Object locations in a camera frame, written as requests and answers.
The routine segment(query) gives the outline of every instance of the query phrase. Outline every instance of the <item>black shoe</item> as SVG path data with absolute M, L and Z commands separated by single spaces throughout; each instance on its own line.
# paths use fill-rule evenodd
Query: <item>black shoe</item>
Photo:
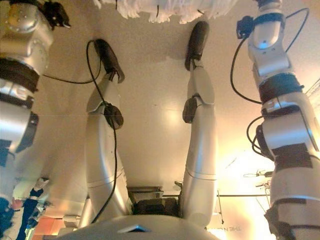
M 125 80 L 125 74 L 111 46 L 103 39 L 96 39 L 94 40 L 94 48 L 103 63 L 106 73 L 117 72 L 119 76 L 118 83 L 122 83 Z
M 194 26 L 189 39 L 188 52 L 184 62 L 184 66 L 188 71 L 190 71 L 191 59 L 201 59 L 209 35 L 209 30 L 209 24 L 206 21 L 199 21 Z

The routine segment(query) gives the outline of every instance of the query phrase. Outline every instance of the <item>black foot sole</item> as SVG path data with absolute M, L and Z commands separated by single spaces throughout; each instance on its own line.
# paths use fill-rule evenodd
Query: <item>black foot sole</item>
M 125 74 L 122 71 L 116 54 L 112 50 L 111 46 L 103 39 L 94 40 L 94 48 L 103 63 L 106 73 L 116 71 L 119 75 L 118 83 L 122 83 L 125 80 Z
M 201 59 L 209 35 L 209 30 L 210 27 L 206 21 L 199 21 L 194 26 L 189 39 L 188 50 L 184 62 L 184 66 L 188 71 L 190 71 L 191 59 Z

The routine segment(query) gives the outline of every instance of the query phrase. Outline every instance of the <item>black velcro strap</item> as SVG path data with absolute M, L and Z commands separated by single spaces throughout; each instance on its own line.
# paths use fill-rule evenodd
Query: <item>black velcro strap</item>
M 304 143 L 272 149 L 275 157 L 275 172 L 288 168 L 312 168 L 308 149 Z
M 302 93 L 302 88 L 295 75 L 279 73 L 269 77 L 264 84 L 259 86 L 259 95 L 262 103 L 290 93 Z
M 0 58 L 0 78 L 19 84 L 34 93 L 39 75 L 18 61 Z
M 281 25 L 285 26 L 285 17 L 282 13 L 267 13 L 258 16 L 256 19 L 254 19 L 254 26 L 263 24 L 265 22 L 281 22 Z
M 318 229 L 320 230 L 320 225 L 292 225 L 292 229 Z
M 304 198 L 284 198 L 275 201 L 274 204 L 307 204 L 307 200 Z

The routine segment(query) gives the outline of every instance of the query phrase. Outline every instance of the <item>black joint band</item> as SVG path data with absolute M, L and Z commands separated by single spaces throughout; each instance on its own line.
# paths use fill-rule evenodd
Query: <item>black joint band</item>
M 272 12 L 258 16 L 254 20 L 254 26 L 266 23 L 266 22 L 281 22 L 281 25 L 285 26 L 285 16 L 282 13 Z
M 259 86 L 259 94 L 262 104 L 289 93 L 302 93 L 302 86 L 295 75 L 290 73 L 279 73 L 268 78 Z
M 18 61 L 0 58 L 0 78 L 19 84 L 34 93 L 37 90 L 39 75 Z
M 286 145 L 272 150 L 275 157 L 275 172 L 289 168 L 313 168 L 304 143 Z

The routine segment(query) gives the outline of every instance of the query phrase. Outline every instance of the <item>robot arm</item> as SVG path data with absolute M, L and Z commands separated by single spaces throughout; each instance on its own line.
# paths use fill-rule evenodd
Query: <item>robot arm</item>
M 0 41 L 1 158 L 32 145 L 39 118 L 31 111 L 39 76 L 49 62 L 55 26 L 70 27 L 61 4 L 10 0 Z
M 264 122 L 256 134 L 262 153 L 274 161 L 271 233 L 286 240 L 320 238 L 320 130 L 283 48 L 282 0 L 258 0 L 248 39 Z

